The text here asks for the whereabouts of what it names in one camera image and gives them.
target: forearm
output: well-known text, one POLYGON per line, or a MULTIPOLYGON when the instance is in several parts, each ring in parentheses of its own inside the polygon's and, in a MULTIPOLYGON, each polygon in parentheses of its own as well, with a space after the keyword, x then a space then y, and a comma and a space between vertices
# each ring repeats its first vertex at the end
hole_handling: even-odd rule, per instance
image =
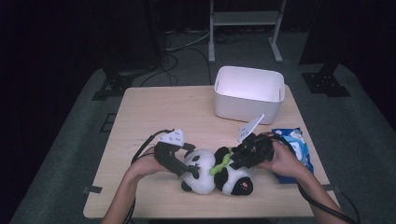
POLYGON ((116 195, 108 208, 105 217, 102 220, 103 224, 107 223, 122 223, 131 206, 134 202, 136 194, 137 183, 142 176, 135 175, 130 167, 122 178, 116 195))
MULTIPOLYGON (((335 203, 335 201, 330 197, 330 195, 326 192, 326 190, 320 185, 320 183, 314 177, 314 175, 311 174, 309 171, 303 172, 302 175, 297 177, 297 181, 309 197, 311 197, 318 203, 321 203, 321 204, 331 208, 332 210, 335 210, 339 213, 344 214, 344 212, 341 210, 341 208, 335 203)), ((346 223, 344 220, 340 219, 339 217, 329 214, 329 213, 317 208, 313 204, 310 204, 310 206, 311 206, 312 212, 314 213, 316 219, 318 220, 318 223, 320 223, 320 224, 323 224, 323 223, 346 223)))

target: white plastic bin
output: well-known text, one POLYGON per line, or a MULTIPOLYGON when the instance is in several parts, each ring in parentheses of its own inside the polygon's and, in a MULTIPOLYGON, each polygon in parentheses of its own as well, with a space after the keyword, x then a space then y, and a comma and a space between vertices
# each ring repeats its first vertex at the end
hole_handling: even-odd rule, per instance
POLYGON ((285 99, 283 76, 262 69, 223 66, 215 82, 215 111, 225 119, 251 121, 260 114, 260 124, 271 124, 285 99))

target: blue package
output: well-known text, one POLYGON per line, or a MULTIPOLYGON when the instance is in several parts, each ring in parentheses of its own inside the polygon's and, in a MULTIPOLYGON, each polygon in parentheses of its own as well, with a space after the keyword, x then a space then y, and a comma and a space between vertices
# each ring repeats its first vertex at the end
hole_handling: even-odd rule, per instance
MULTIPOLYGON (((314 166, 311 163, 308 146, 303 138, 303 132, 300 128, 295 129, 273 129, 273 133, 282 135, 286 141, 288 141, 293 147, 297 159, 306 167, 309 171, 314 173, 314 166)), ((295 184, 297 181, 292 177, 282 176, 275 174, 280 184, 295 184)))

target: wooden table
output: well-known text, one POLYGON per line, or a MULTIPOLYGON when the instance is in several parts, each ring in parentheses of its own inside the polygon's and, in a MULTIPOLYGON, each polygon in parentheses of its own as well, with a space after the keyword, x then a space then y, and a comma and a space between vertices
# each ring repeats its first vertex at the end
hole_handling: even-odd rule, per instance
MULTIPOLYGON (((128 89, 109 136, 93 186, 103 188, 91 192, 84 208, 85 217, 103 217, 117 187, 136 151, 159 130, 181 128, 185 142, 196 149, 217 150, 237 146, 238 128, 245 122, 221 119, 214 109, 212 86, 153 87, 128 89)), ((329 184, 318 153, 312 143, 303 118, 286 86, 286 96, 276 120, 271 125, 259 125, 254 133, 273 128, 297 128, 304 133, 315 176, 321 184, 329 184)), ((154 139, 150 146, 155 146, 154 139)), ((186 151, 177 157, 182 160, 186 151)), ((143 178, 138 185, 135 218, 215 218, 215 217, 312 217, 309 204, 296 185, 281 185, 273 174, 253 170, 254 190, 249 196, 227 196, 218 190, 208 195, 185 192, 181 181, 170 173, 158 173, 143 178)), ((332 191, 330 195, 336 200, 332 191)))

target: stuffed panda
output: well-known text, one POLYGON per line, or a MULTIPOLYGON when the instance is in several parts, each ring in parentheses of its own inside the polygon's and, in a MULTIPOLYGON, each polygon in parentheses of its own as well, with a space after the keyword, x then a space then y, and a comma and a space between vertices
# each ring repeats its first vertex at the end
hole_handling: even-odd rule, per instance
POLYGON ((182 180, 181 188, 185 191, 194 191, 199 194, 210 193, 216 187, 214 176, 209 172, 216 162, 213 151, 209 149, 189 151, 184 158, 184 163, 187 166, 199 166, 200 169, 193 174, 184 173, 180 177, 182 180))
POLYGON ((253 191, 250 169, 230 167, 232 154, 227 147, 219 148, 216 153, 209 149, 186 153, 185 164, 199 166, 200 169, 195 174, 185 173, 180 177, 182 189, 208 194, 216 188, 227 195, 249 195, 253 191))
POLYGON ((241 167, 237 170, 230 166, 231 156, 235 147, 221 147, 215 153, 216 166, 211 170, 215 173, 216 188, 227 195, 249 195, 253 192, 251 169, 241 167))

